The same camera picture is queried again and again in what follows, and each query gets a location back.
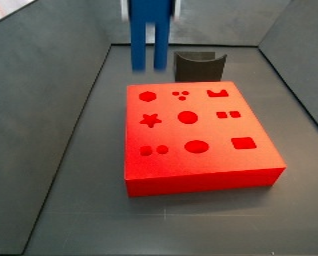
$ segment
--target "red shape sorter block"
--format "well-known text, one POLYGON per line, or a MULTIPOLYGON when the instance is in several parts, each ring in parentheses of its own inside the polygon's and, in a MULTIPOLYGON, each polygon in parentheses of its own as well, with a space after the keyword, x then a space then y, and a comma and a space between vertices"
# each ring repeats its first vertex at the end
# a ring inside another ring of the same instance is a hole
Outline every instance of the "red shape sorter block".
POLYGON ((284 159, 233 82, 128 87, 129 196, 270 186, 284 159))

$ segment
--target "blue legs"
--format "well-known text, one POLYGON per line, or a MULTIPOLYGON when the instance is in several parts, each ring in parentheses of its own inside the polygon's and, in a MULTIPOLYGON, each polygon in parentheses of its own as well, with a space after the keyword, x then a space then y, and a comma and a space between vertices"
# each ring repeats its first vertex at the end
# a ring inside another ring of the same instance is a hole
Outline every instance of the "blue legs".
POLYGON ((145 71, 146 68, 146 23, 132 22, 132 51, 133 70, 145 71))
POLYGON ((165 70, 168 65, 170 20, 156 26, 154 68, 165 70))
MULTIPOLYGON (((165 70, 168 66, 170 20, 157 23, 156 26, 156 52, 154 68, 165 70)), ((132 51, 133 51, 133 70, 145 71, 146 69, 146 23, 132 22, 132 51)))

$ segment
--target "gray wall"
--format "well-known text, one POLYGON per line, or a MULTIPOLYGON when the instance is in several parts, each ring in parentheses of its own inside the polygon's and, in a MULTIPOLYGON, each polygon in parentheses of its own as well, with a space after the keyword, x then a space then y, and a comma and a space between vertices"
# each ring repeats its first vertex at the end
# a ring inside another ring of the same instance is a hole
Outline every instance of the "gray wall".
POLYGON ((82 0, 0 22, 0 253, 22 253, 110 43, 82 0))
MULTIPOLYGON (((130 42, 120 0, 89 0, 113 43, 130 42)), ((258 46, 291 0, 182 0, 182 16, 172 25, 177 44, 258 46)), ((154 42, 149 29, 148 42, 154 42)))
POLYGON ((293 1, 260 48, 318 122, 318 0, 293 1))

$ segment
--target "star-shaped hole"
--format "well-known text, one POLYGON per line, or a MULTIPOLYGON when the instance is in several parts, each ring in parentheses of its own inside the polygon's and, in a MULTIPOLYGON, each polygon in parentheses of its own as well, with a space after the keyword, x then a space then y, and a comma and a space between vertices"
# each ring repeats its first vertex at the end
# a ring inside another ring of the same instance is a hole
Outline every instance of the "star-shaped hole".
POLYGON ((141 124, 148 124, 150 128, 154 128, 154 125, 157 123, 162 123, 162 120, 158 119, 158 114, 153 114, 153 115, 144 114, 144 120, 141 121, 141 124))

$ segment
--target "blue object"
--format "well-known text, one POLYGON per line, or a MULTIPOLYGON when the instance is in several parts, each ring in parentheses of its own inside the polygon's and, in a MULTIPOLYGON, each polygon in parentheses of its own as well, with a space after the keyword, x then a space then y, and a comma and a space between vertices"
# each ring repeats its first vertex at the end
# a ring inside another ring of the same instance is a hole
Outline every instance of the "blue object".
POLYGON ((133 69, 146 69, 146 23, 156 25, 154 68, 168 66, 170 19, 174 0, 130 0, 133 69))

